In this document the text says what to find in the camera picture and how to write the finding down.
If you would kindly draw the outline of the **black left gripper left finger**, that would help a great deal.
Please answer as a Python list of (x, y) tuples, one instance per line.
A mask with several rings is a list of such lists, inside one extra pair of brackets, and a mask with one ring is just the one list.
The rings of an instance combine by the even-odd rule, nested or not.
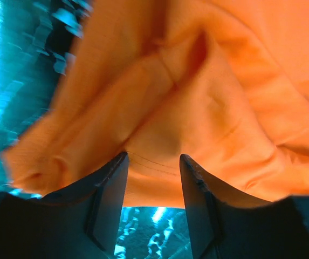
[(55, 210), (49, 258), (114, 257), (128, 166), (128, 154), (122, 152), (99, 170), (41, 198)]

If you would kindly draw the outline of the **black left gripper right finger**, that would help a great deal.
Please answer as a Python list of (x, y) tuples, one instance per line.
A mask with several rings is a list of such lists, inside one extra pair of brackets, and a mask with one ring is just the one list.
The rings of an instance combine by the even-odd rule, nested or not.
[(180, 176), (193, 258), (220, 258), (219, 204), (252, 209), (271, 202), (249, 195), (207, 172), (189, 155), (180, 155)]

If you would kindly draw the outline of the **orange t shirt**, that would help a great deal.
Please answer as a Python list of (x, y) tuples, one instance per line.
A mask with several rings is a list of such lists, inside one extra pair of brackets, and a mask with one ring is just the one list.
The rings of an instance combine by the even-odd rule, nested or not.
[(1, 157), (46, 195), (129, 155), (126, 207), (184, 206), (179, 158), (309, 195), (309, 1), (94, 1), (50, 110)]

